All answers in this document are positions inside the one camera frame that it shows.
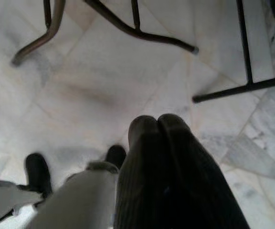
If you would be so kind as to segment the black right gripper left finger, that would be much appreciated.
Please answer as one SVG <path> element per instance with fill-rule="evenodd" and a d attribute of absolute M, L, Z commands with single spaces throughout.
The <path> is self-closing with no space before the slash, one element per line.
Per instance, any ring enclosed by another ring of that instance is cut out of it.
<path fill-rule="evenodd" d="M 156 119 L 135 118 L 128 142 L 129 152 L 118 177 L 114 227 L 158 229 L 166 187 L 166 151 Z"/>

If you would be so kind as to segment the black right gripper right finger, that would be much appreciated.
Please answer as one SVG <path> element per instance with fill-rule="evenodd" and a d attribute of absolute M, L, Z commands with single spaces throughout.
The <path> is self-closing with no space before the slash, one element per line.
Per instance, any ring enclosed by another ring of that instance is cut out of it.
<path fill-rule="evenodd" d="M 189 126 L 175 114 L 159 117 L 173 168 L 173 229 L 247 229 L 249 225 L 224 175 Z"/>

